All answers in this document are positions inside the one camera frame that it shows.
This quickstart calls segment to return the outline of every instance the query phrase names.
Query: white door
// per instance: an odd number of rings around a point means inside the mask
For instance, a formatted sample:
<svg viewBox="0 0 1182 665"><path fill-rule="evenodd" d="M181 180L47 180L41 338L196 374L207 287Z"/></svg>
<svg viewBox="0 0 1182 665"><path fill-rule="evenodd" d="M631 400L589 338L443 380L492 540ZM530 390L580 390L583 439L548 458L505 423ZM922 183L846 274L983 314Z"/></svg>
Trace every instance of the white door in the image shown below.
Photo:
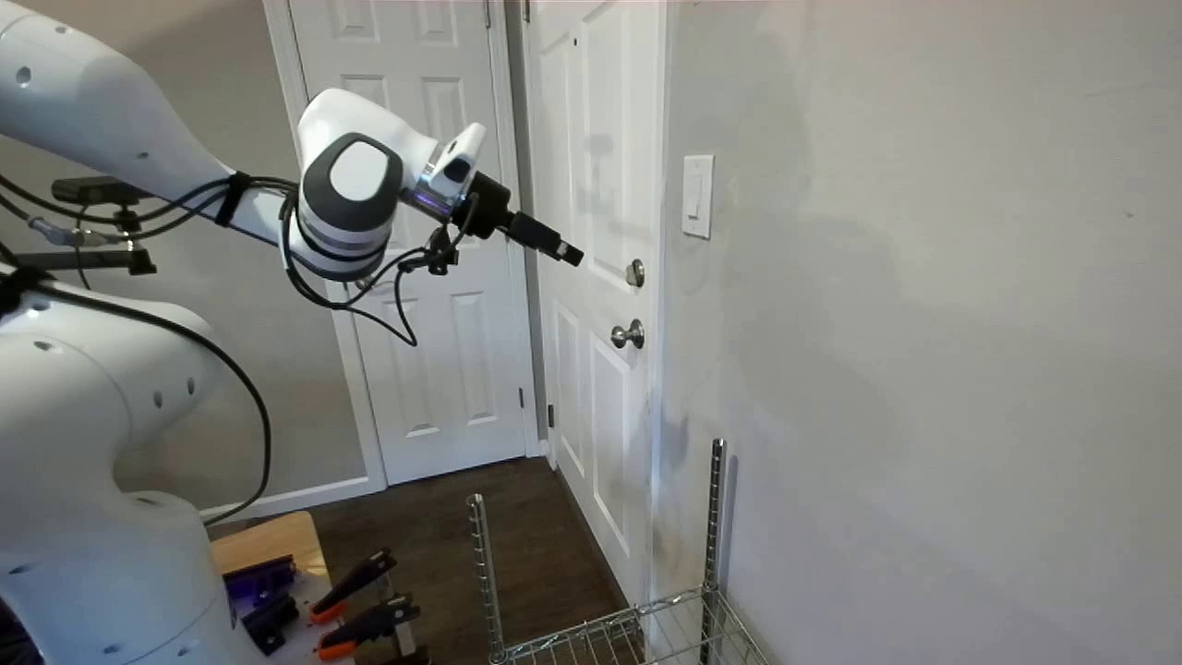
<svg viewBox="0 0 1182 665"><path fill-rule="evenodd" d="M441 141L483 123L482 170L517 189L494 5L290 0L290 19L303 97L351 87ZM437 223L399 205L387 253L426 245L431 228ZM520 249L498 236L464 239L460 268L423 268L404 297L423 347L356 322L356 367L367 374L387 483L541 455ZM399 322L393 287L378 287L361 305Z"/></svg>
<svg viewBox="0 0 1182 665"><path fill-rule="evenodd" d="M537 6L537 213L589 252L580 268L544 268L552 439L631 601L650 585L650 437L660 417L660 53L660 5ZM631 322L642 342L618 347L615 327Z"/></svg>

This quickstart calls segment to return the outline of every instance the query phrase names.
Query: metal wire rack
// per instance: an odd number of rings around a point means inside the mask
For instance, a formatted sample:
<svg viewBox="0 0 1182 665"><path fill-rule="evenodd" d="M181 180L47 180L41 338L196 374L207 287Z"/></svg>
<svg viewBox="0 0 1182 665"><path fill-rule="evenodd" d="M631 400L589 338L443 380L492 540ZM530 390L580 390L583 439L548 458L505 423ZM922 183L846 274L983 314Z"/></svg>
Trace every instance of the metal wire rack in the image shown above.
<svg viewBox="0 0 1182 665"><path fill-rule="evenodd" d="M712 442L711 462L711 511L705 511L705 585L628 604L541 640L503 643L503 609L494 591L494 561L488 537L483 496L471 499L476 585L483 604L483 640L492 665L764 665L759 640L745 630L733 609L722 585L722 522L725 522L725 483L729 483L729 442Z"/></svg>

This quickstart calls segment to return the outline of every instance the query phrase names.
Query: light switch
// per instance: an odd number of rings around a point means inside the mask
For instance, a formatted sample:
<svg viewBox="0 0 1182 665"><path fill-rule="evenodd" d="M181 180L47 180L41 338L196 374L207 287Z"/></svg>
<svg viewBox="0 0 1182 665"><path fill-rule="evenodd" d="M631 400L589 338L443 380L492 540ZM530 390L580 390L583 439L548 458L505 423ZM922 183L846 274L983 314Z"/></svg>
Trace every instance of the light switch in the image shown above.
<svg viewBox="0 0 1182 665"><path fill-rule="evenodd" d="M711 236L712 154L685 154L680 165L680 228Z"/></svg>

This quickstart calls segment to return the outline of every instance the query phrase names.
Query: wall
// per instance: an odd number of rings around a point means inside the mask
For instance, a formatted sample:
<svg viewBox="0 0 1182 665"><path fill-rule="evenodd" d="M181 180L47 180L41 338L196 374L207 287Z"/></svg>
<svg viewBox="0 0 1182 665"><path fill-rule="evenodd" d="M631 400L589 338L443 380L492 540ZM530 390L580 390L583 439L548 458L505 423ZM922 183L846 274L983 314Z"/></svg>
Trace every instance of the wall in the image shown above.
<svg viewBox="0 0 1182 665"><path fill-rule="evenodd" d="M25 6L74 21L138 60L224 162L251 173L296 173L263 0L30 0ZM19 143L0 143L0 170L41 193L51 176L82 173ZM14 224L4 236L30 252L43 249ZM270 400L272 492L361 476L334 322L293 297L277 253L207 223L157 239L150 253L157 276L91 274L91 284L174 298L216 324L218 342ZM238 503L256 476L260 417L232 374L218 378L216 396L179 433L123 462L126 483L170 486L200 507Z"/></svg>
<svg viewBox="0 0 1182 665"><path fill-rule="evenodd" d="M733 437L778 660L1182 660L1182 5L687 0L685 150L665 585Z"/></svg>

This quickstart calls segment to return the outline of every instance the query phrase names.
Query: wooden floor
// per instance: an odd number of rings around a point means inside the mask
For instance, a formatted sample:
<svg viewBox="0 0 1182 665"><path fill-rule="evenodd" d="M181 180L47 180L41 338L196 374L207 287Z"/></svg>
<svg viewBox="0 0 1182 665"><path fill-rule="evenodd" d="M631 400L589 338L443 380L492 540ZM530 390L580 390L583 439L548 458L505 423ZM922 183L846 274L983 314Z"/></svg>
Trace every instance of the wooden floor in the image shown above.
<svg viewBox="0 0 1182 665"><path fill-rule="evenodd" d="M395 585L423 604L418 640L431 665L488 660L464 507L472 492L488 503L505 643L624 604L570 486L548 462L505 462L320 507L314 522L328 569L340 575L368 550L393 548ZM368 660L383 665L387 650L375 646L361 654L361 665Z"/></svg>

